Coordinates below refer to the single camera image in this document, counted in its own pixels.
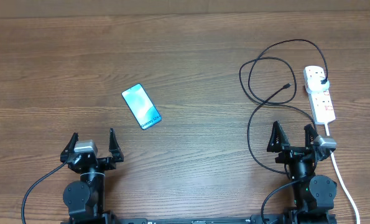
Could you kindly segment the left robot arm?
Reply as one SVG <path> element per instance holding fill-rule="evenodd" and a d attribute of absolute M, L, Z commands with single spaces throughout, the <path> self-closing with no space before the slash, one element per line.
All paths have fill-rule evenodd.
<path fill-rule="evenodd" d="M 78 181 L 68 184 L 63 191 L 63 202 L 68 207 L 69 223 L 118 223 L 113 212 L 105 206 L 105 172 L 114 170 L 124 160 L 113 128 L 109 130 L 108 157 L 98 157 L 98 148 L 92 140 L 80 141 L 78 133 L 60 155 L 60 161 L 80 175 Z"/>

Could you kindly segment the blue-screen Samsung smartphone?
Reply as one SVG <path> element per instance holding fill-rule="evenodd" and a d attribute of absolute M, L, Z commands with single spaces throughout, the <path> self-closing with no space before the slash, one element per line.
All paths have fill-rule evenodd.
<path fill-rule="evenodd" d="M 141 129 L 146 130 L 162 120 L 143 86 L 138 83 L 121 93 Z"/>

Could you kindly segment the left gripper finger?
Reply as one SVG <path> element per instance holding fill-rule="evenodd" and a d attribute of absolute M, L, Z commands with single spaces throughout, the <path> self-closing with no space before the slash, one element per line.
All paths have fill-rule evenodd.
<path fill-rule="evenodd" d="M 66 147 L 63 149 L 63 151 L 60 154 L 60 161 L 62 163 L 69 160 L 70 155 L 74 153 L 74 148 L 75 148 L 75 144 L 77 143 L 77 141 L 78 141 L 78 133 L 73 133 L 68 144 L 66 145 Z"/>
<path fill-rule="evenodd" d="M 116 139 L 116 133 L 113 128 L 109 130 L 109 152 L 111 153 L 114 162 L 123 162 L 124 156 L 119 147 L 118 141 Z"/>

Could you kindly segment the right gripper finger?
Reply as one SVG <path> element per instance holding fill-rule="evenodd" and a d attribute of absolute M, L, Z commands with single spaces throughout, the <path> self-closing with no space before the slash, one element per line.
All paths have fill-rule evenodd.
<path fill-rule="evenodd" d="M 278 121 L 272 125 L 271 137 L 267 145 L 267 152 L 282 152 L 288 150 L 290 143 L 287 135 L 285 134 L 282 126 Z"/>
<path fill-rule="evenodd" d="M 304 127 L 304 131 L 305 131 L 305 146 L 311 149 L 315 138 L 318 137 L 318 133 L 312 124 L 306 125 Z"/>

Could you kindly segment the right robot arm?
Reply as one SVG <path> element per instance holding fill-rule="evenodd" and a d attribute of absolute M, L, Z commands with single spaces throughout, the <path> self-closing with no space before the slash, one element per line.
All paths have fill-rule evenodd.
<path fill-rule="evenodd" d="M 336 149 L 336 141 L 322 136 L 308 124 L 304 127 L 305 145 L 291 146 L 287 135 L 278 121 L 272 125 L 271 138 L 267 151 L 277 153 L 275 162 L 287 169 L 290 183 L 271 192 L 275 193 L 291 187 L 295 206 L 287 208 L 275 217 L 261 215 L 263 223 L 336 223 L 329 211 L 334 208 L 337 183 L 325 175 L 317 175 L 317 164 L 329 158 Z"/>

